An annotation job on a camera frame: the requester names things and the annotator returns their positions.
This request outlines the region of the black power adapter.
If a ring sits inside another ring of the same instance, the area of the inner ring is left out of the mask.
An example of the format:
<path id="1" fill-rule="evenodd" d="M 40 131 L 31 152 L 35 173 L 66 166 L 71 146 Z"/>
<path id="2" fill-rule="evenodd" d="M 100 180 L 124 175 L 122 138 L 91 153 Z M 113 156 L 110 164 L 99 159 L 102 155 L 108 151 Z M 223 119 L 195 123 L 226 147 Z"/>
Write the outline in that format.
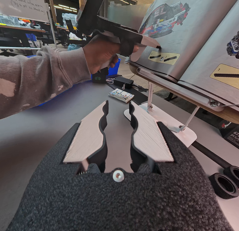
<path id="1" fill-rule="evenodd" d="M 115 86 L 121 87 L 124 90 L 124 89 L 130 89 L 132 85 L 134 84 L 134 81 L 131 79 L 127 79 L 122 76 L 119 76 L 114 79 L 113 84 Z"/>

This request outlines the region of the folded shiny sticker sheet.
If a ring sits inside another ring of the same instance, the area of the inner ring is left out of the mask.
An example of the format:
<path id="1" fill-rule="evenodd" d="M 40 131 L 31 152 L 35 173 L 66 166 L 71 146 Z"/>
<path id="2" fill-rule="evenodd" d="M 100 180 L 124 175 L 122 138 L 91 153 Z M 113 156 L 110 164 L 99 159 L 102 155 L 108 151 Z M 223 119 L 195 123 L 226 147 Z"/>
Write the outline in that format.
<path id="1" fill-rule="evenodd" d="M 115 89 L 108 93 L 108 96 L 115 98 L 119 101 L 122 101 L 124 103 L 128 103 L 134 98 L 134 95 L 128 92 L 125 92 L 121 89 Z"/>

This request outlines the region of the black box with green lights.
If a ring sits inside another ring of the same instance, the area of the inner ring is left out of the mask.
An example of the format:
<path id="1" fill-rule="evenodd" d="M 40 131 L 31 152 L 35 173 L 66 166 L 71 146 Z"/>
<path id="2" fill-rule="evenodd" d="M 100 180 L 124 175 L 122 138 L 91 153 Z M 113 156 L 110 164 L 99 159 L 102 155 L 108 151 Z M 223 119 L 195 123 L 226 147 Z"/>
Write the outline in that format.
<path id="1" fill-rule="evenodd" d="M 93 83 L 105 84 L 106 77 L 108 76 L 108 74 L 109 74 L 108 67 L 102 68 L 99 71 L 97 71 L 95 74 L 91 75 L 91 80 Z"/>

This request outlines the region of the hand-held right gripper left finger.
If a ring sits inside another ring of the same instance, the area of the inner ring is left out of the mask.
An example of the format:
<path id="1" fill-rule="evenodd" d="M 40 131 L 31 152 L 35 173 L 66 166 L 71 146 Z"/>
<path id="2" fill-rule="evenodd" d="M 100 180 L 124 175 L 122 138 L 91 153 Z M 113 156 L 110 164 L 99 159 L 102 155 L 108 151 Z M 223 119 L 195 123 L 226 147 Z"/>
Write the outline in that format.
<path id="1" fill-rule="evenodd" d="M 80 164 L 80 172 L 87 172 L 90 164 L 105 171 L 108 154 L 106 135 L 109 112 L 108 100 L 101 103 L 79 123 L 63 158 L 63 164 Z"/>

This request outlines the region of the white metal book stand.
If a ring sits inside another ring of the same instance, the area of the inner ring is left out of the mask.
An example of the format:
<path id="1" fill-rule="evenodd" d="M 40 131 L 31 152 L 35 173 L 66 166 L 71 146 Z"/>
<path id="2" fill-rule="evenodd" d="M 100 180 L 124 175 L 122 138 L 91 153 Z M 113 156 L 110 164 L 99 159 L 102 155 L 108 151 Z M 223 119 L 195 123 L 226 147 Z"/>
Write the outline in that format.
<path id="1" fill-rule="evenodd" d="M 223 105 L 205 95 L 200 95 L 160 78 L 141 67 L 136 67 L 134 65 L 129 66 L 134 75 L 138 75 L 148 81 L 148 103 L 140 105 L 140 107 L 158 121 L 162 121 L 187 147 L 189 147 L 197 138 L 195 132 L 188 128 L 188 125 L 200 107 L 229 122 L 236 124 L 239 123 L 239 111 L 233 108 L 234 105 Z M 197 106 L 185 124 L 179 122 L 162 109 L 152 104 L 153 84 L 158 85 Z"/>

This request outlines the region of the background wooden workbench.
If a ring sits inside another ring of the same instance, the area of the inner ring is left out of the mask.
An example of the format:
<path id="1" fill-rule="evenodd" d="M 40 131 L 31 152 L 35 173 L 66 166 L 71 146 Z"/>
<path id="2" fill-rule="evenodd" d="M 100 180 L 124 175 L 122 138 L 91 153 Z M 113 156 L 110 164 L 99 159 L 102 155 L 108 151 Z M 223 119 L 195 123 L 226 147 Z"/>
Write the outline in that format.
<path id="1" fill-rule="evenodd" d="M 23 26 L 23 21 L 17 17 L 0 15 L 0 54 L 10 56 L 10 50 L 24 50 L 26 55 L 33 55 L 34 47 L 31 47 L 26 34 L 33 34 L 39 37 L 46 33 L 40 26 L 31 27 L 28 24 Z"/>

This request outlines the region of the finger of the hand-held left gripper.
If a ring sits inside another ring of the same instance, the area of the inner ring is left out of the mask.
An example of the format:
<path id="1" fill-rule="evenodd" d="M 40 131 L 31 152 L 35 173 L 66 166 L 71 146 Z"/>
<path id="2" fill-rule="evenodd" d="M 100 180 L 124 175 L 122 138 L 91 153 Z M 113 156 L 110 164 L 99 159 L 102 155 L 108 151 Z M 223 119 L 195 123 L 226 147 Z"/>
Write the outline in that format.
<path id="1" fill-rule="evenodd" d="M 144 52 L 145 45 L 134 45 L 133 53 L 130 55 L 130 61 L 136 62 Z"/>
<path id="2" fill-rule="evenodd" d="M 156 39 L 147 36 L 142 36 L 141 44 L 153 48 L 161 48 L 161 45 L 158 43 Z"/>

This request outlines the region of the person's left forearm grey sleeve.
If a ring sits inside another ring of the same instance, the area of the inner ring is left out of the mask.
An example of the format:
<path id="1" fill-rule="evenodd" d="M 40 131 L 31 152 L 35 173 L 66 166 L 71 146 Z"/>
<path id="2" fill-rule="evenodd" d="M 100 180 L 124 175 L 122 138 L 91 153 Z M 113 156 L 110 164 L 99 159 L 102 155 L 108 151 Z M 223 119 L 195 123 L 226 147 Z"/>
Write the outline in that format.
<path id="1" fill-rule="evenodd" d="M 0 118 L 43 104 L 90 79 L 82 48 L 61 51 L 44 46 L 30 58 L 1 56 Z"/>

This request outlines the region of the black toy tyre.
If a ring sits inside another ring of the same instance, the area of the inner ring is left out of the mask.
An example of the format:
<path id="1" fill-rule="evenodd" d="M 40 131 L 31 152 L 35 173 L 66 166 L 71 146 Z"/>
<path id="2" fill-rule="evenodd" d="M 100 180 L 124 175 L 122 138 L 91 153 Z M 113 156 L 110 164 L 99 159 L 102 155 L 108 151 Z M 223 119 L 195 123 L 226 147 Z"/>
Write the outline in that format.
<path id="1" fill-rule="evenodd" d="M 215 173 L 209 177 L 215 193 L 222 199 L 232 199 L 239 196 L 236 184 L 226 175 Z"/>
<path id="2" fill-rule="evenodd" d="M 223 170 L 223 174 L 230 178 L 239 188 L 239 167 L 230 165 Z"/>

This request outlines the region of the person's left hand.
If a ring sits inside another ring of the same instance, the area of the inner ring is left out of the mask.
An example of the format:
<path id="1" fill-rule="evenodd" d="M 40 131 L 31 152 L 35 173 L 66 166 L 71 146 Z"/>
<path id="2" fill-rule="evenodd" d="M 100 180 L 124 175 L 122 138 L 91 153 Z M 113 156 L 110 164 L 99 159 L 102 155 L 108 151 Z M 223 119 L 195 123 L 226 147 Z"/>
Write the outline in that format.
<path id="1" fill-rule="evenodd" d="M 91 41 L 83 47 L 85 59 L 91 74 L 97 73 L 102 65 L 113 68 L 118 62 L 121 44 L 114 43 L 105 35 L 94 36 Z"/>

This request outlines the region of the black toy car set box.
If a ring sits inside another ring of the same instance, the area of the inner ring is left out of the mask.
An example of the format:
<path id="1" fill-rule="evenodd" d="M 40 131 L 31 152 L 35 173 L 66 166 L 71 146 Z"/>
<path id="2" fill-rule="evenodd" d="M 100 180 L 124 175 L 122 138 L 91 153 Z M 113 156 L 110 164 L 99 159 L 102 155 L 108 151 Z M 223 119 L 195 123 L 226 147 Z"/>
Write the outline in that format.
<path id="1" fill-rule="evenodd" d="M 222 137 L 228 141 L 230 144 L 239 148 L 239 125 L 229 122 L 227 120 L 222 120 L 219 124 L 219 131 Z"/>

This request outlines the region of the toy car instruction booklet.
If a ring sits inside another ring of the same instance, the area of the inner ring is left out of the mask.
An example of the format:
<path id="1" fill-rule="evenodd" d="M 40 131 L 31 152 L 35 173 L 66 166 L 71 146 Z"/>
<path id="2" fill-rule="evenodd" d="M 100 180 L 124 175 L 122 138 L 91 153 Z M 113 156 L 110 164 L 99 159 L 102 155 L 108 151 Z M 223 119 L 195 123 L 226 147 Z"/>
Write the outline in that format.
<path id="1" fill-rule="evenodd" d="M 155 0 L 143 18 L 139 33 L 161 46 L 146 47 L 129 64 L 138 74 L 203 106 L 210 96 L 178 84 L 193 59 L 237 0 Z"/>

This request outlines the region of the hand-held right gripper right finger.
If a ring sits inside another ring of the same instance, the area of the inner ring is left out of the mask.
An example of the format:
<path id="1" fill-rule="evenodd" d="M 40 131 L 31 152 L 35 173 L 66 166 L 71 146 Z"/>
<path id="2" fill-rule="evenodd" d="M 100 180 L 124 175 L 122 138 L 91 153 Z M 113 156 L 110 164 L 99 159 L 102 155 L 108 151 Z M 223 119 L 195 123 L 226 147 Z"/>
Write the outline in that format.
<path id="1" fill-rule="evenodd" d="M 136 173 L 142 164 L 152 173 L 157 163 L 173 163 L 173 155 L 157 120 L 133 101 L 129 103 L 129 114 L 133 128 L 130 144 L 133 172 Z"/>

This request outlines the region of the whiteboard on stand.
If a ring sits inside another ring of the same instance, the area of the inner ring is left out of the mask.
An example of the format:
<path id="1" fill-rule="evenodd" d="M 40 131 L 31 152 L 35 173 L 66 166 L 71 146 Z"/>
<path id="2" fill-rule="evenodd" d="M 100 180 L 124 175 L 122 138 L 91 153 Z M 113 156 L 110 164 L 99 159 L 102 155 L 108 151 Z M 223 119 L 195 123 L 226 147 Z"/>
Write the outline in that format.
<path id="1" fill-rule="evenodd" d="M 45 0 L 0 0 L 0 13 L 7 16 L 49 22 L 57 48 L 49 4 Z"/>

